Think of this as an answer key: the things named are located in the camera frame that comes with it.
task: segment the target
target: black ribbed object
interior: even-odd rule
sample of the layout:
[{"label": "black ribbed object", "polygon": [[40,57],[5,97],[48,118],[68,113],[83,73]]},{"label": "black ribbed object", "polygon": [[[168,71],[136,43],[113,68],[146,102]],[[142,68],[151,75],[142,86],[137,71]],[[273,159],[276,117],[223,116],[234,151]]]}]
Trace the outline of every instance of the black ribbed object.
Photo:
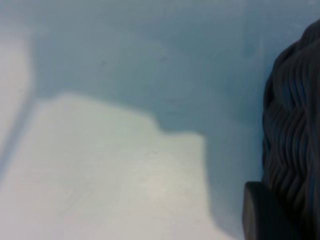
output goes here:
[{"label": "black ribbed object", "polygon": [[[275,60],[263,99],[263,183],[303,240],[320,240],[319,81],[320,20]],[[243,209],[246,239],[260,240],[257,216],[263,214],[259,198],[252,197],[257,187],[245,189],[250,194],[245,194],[244,206],[255,206]]]}]

